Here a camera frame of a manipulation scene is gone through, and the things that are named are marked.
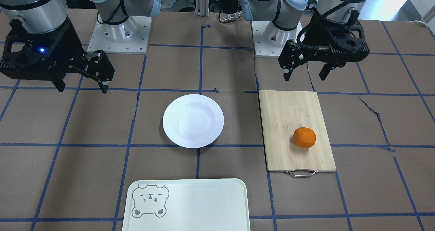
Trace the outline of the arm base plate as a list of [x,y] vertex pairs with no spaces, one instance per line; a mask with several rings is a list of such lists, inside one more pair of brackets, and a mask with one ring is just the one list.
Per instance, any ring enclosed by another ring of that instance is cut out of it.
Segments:
[[130,16],[119,25],[96,22],[87,51],[107,54],[143,54],[148,50],[152,17]]
[[253,21],[251,27],[255,56],[266,58],[280,56],[285,43],[291,39],[295,40],[302,30],[300,22],[296,29],[291,31],[280,30],[271,21]]

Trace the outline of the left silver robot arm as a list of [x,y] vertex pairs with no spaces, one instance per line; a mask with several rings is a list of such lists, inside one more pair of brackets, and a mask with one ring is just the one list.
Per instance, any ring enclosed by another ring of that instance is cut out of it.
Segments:
[[292,71],[308,62],[324,65],[319,73],[325,80],[329,72],[347,62],[360,62],[370,54],[362,25],[358,21],[366,0],[319,0],[308,25],[295,38],[277,37],[293,33],[308,0],[242,0],[247,21],[269,21],[269,43],[282,48],[278,57],[289,81]]

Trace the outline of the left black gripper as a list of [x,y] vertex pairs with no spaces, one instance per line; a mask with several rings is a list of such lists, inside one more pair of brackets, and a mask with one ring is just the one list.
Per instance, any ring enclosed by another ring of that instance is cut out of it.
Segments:
[[357,19],[351,18],[347,23],[328,19],[315,22],[315,19],[310,20],[310,28],[300,45],[294,39],[287,40],[278,57],[286,82],[294,69],[305,64],[303,55],[308,55],[309,61],[325,63],[319,73],[324,81],[331,70],[343,67],[346,62],[360,62],[370,54],[363,27]]

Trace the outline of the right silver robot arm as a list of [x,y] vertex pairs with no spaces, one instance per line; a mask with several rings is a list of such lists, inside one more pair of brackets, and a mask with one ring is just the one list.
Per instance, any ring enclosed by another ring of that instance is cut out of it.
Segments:
[[[92,0],[97,22],[112,42],[130,41],[139,34],[134,16],[154,17],[161,0]],[[11,31],[5,39],[1,73],[11,79],[49,81],[63,92],[67,73],[97,82],[107,93],[115,69],[105,51],[91,53],[82,43],[62,0],[1,0]]]

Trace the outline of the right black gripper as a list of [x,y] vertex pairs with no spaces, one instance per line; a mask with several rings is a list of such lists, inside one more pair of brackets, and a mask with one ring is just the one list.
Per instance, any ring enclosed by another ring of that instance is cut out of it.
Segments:
[[59,92],[66,73],[79,73],[97,82],[102,93],[109,89],[115,69],[103,50],[85,53],[69,17],[55,30],[28,33],[21,20],[10,21],[1,59],[1,73],[11,79],[51,81]]

